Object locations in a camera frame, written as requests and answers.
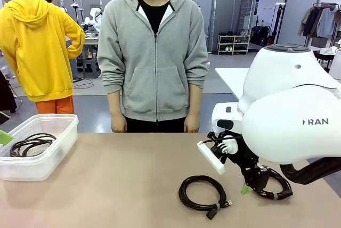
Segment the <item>person's left hand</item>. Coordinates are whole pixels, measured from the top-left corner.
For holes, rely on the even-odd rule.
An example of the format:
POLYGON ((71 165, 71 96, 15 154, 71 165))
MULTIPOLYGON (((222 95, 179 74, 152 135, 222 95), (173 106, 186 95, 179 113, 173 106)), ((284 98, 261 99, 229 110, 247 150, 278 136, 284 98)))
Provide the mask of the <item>person's left hand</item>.
POLYGON ((188 114, 184 121, 185 133, 197 133, 200 128, 200 114, 188 114))

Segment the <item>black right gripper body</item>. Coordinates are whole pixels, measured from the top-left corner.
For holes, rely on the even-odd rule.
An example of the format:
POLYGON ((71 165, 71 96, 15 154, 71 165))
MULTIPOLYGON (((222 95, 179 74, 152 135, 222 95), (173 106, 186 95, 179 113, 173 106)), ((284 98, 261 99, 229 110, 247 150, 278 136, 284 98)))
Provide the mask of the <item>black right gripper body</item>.
POLYGON ((263 190, 270 177, 270 171, 259 163, 259 157, 250 150, 238 150, 230 160, 237 164, 247 186, 253 190, 263 190))

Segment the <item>person's right hand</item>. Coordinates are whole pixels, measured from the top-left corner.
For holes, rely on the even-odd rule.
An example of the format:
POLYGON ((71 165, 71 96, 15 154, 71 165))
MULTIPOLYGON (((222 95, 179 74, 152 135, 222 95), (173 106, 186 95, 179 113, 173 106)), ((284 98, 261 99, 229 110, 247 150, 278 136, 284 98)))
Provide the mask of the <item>person's right hand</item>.
POLYGON ((111 114, 111 130, 114 133, 126 133, 127 132, 126 118, 124 117, 122 113, 111 114))

